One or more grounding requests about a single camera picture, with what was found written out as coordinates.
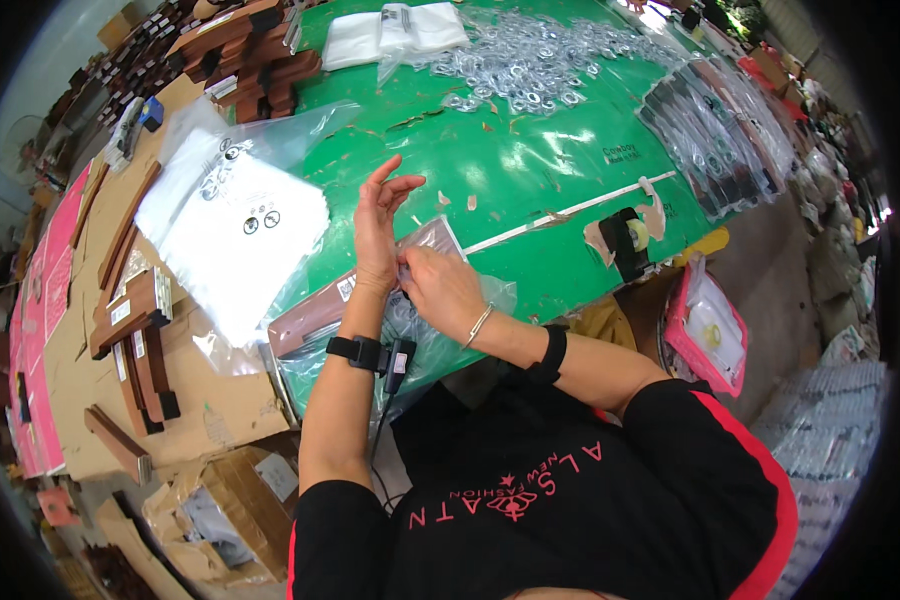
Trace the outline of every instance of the blue object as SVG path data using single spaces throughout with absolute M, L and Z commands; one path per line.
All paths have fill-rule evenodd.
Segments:
M 140 110 L 140 123 L 148 132 L 155 132 L 163 125 L 163 104 L 155 96 L 150 96 Z

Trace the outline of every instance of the black t-shirt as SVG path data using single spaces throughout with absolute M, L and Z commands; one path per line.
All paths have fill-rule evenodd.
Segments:
M 648 385 L 623 427 L 552 386 L 494 396 L 417 442 L 427 461 L 408 462 L 392 516 L 352 482 L 304 492 L 288 597 L 762 598 L 777 581 L 797 532 L 789 480 L 706 385 Z

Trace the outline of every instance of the black cable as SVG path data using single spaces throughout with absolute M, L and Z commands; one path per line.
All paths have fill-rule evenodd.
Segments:
M 392 513 L 396 510 L 394 506 L 394 500 L 396 498 L 400 498 L 404 496 L 403 493 L 398 493 L 396 496 L 391 497 L 390 492 L 387 491 L 387 485 L 384 483 L 384 478 L 380 476 L 380 471 L 377 470 L 377 467 L 373 465 L 373 459 L 377 456 L 377 447 L 380 446 L 380 433 L 383 431 L 384 423 L 387 422 L 387 413 L 390 412 L 390 405 L 394 401 L 394 395 L 391 393 L 386 397 L 386 403 L 384 404 L 384 412 L 380 414 L 380 422 L 377 423 L 377 433 L 373 436 L 373 447 L 370 450 L 370 469 L 373 474 L 377 476 L 377 479 L 380 481 L 380 488 L 383 490 L 384 498 L 386 501 L 384 502 L 384 510 L 389 506 L 390 512 Z

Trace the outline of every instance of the worker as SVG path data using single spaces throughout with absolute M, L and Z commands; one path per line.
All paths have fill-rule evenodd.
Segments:
M 388 179 L 400 162 L 360 186 L 337 337 L 380 339 L 406 264 L 420 317 L 514 371 L 472 412 L 436 384 L 394 421 L 412 488 L 389 515 L 367 460 L 374 373 L 329 353 L 303 421 L 288 597 L 764 597 L 797 531 L 766 447 L 706 384 L 493 310 L 458 256 L 395 256 L 394 214 L 426 181 Z

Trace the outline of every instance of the black wrist strap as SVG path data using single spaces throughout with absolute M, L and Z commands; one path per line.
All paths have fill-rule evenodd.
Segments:
M 563 325 L 544 325 L 544 329 L 550 334 L 547 351 L 542 361 L 530 365 L 527 376 L 533 383 L 552 384 L 561 378 L 560 367 L 567 353 L 567 333 Z
M 379 341 L 362 335 L 355 335 L 352 340 L 330 338 L 327 342 L 327 354 L 342 356 L 350 362 L 351 367 L 366 369 L 380 375 L 387 372 L 387 362 L 390 360 L 390 353 L 384 351 Z

